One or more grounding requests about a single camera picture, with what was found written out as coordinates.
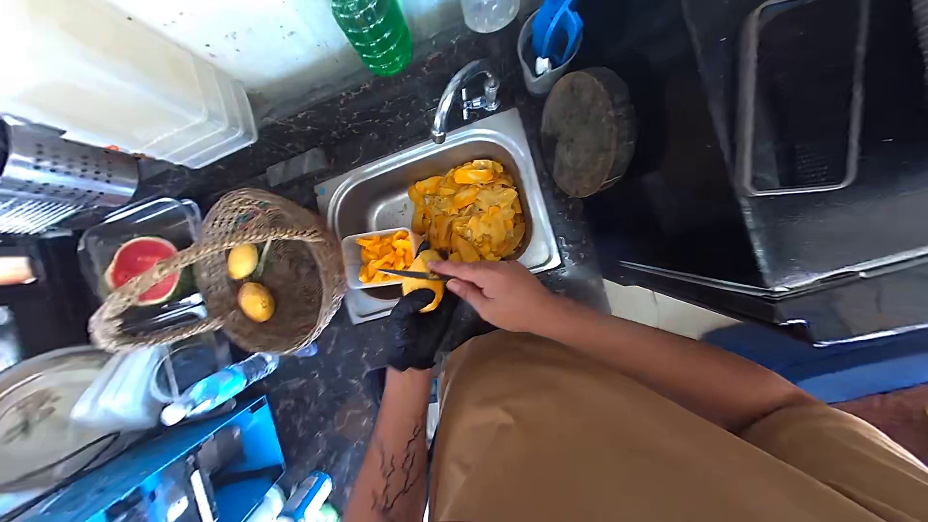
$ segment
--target gloved hand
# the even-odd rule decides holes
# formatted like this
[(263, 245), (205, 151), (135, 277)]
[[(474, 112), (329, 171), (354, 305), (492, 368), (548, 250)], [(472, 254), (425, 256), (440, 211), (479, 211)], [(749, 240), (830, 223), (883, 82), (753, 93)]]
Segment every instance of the gloved hand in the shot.
[(419, 313), (434, 298), (435, 292), (420, 288), (404, 295), (390, 312), (387, 333), (393, 353), (389, 364), (400, 372), (409, 368), (428, 370), (435, 365), (435, 352), (451, 323), (458, 298), (445, 293), (435, 310)]

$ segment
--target red watermelon flesh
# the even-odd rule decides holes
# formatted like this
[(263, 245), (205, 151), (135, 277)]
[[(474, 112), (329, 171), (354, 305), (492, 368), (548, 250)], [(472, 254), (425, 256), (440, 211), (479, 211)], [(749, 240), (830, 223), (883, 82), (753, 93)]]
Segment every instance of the red watermelon flesh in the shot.
[[(144, 236), (127, 241), (119, 247), (107, 268), (106, 281), (111, 290), (129, 282), (133, 277), (174, 254), (177, 248), (162, 238)], [(156, 282), (138, 296), (139, 305), (157, 305), (166, 301), (180, 281), (180, 272)]]

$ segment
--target knife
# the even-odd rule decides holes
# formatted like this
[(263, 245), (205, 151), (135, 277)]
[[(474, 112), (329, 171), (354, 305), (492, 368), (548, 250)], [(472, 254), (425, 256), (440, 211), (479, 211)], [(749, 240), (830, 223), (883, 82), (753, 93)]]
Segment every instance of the knife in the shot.
[(429, 280), (429, 281), (451, 281), (452, 277), (443, 276), (441, 274), (435, 274), (432, 272), (417, 272), (414, 270), (393, 270), (391, 268), (378, 268), (381, 272), (386, 272), (388, 274), (393, 274), (394, 276), (403, 276), (405, 278), (413, 278), (418, 280)]

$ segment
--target sink basin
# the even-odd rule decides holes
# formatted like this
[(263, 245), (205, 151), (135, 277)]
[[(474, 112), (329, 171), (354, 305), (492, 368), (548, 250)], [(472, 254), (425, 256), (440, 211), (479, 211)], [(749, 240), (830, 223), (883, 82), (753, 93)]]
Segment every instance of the sink basin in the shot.
[[(492, 159), (511, 173), (525, 213), (525, 239), (510, 258), (533, 273), (561, 264), (545, 199), (522, 118), (516, 109), (494, 114), (448, 133), (445, 143), (428, 141), (316, 185), (319, 210), (339, 239), (352, 234), (409, 227), (409, 186), (475, 159)], [(345, 304), (352, 322), (383, 317), (399, 298), (398, 287), (352, 290)]]

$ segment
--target green bottle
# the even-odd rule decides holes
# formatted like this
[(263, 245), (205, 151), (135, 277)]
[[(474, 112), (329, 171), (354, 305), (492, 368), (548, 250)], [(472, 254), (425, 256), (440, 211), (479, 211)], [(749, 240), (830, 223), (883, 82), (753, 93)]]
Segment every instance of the green bottle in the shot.
[(393, 76), (409, 65), (412, 38), (396, 0), (332, 0), (332, 15), (374, 74)]

